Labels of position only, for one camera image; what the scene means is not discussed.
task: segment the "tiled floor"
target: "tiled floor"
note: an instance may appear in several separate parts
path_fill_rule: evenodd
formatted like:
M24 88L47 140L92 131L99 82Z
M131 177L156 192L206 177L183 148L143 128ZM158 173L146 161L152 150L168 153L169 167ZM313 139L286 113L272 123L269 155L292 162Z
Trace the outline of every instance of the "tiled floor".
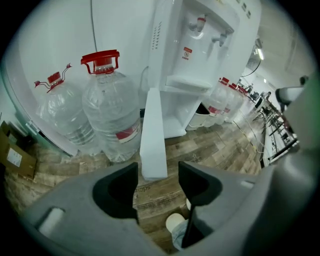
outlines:
M257 139L243 118L237 124L224 123L210 128L188 131L185 136L165 140L168 178L145 181L141 175L141 161L137 153L130 161L139 163L139 182L133 198L139 224L153 241L168 253L175 251L171 234L165 227L166 218L181 213L186 219L186 196L178 182L178 162L191 161L226 172L257 175L261 170L263 120L251 122ZM31 153L37 157L33 180L25 179L9 170L5 173L5 191L17 213L31 205L41 195L69 177L93 172L112 165L104 154L79 155L69 158L36 144Z

